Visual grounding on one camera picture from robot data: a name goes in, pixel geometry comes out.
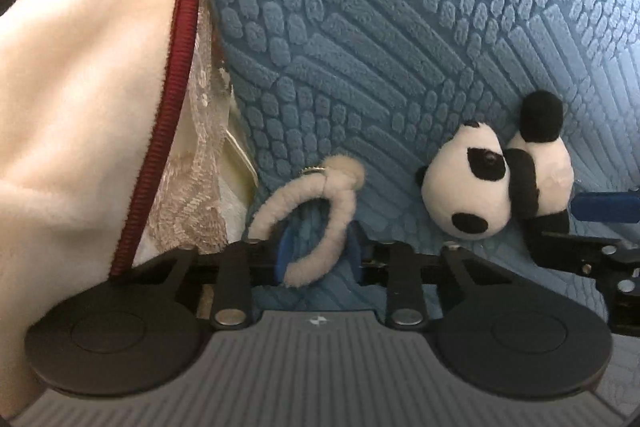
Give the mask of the red black white blanket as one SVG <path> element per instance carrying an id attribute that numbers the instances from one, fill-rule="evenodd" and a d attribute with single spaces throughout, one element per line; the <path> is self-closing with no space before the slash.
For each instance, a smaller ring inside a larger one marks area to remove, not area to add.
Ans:
<path id="1" fill-rule="evenodd" d="M 1 0 L 1 414 L 32 324 L 137 254 L 180 142 L 198 0 Z"/>

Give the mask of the white fluffy hair scrunchie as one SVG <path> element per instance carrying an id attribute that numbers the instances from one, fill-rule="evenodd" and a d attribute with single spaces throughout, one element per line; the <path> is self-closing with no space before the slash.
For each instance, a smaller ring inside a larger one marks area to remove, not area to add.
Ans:
<path id="1" fill-rule="evenodd" d="M 346 230 L 354 220 L 358 192 L 366 182 L 366 168 L 352 156 L 337 154 L 318 166 L 305 168 L 300 175 L 277 188 L 255 212 L 247 237 L 255 241 L 270 239 L 296 211 L 322 205 L 321 234 L 306 254 L 293 249 L 292 262 L 282 285 L 308 286 L 329 274 L 345 247 Z"/>

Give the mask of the floral sofa cover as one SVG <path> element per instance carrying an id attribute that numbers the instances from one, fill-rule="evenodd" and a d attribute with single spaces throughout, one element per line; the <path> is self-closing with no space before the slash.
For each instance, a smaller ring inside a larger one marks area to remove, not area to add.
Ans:
<path id="1" fill-rule="evenodd" d="M 217 43 L 203 0 L 186 98 L 136 265 L 175 247 L 217 254 L 244 233 L 257 174 Z"/>

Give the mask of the panda plush toy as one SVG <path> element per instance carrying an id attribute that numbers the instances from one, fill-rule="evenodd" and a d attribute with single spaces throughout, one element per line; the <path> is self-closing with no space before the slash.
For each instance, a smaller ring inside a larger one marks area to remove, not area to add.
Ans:
<path id="1" fill-rule="evenodd" d="M 486 122 L 465 121 L 416 172 L 428 217 L 467 241 L 488 239 L 511 220 L 525 234 L 567 234 L 575 173 L 563 124 L 563 104 L 546 90 L 524 96 L 506 145 Z"/>

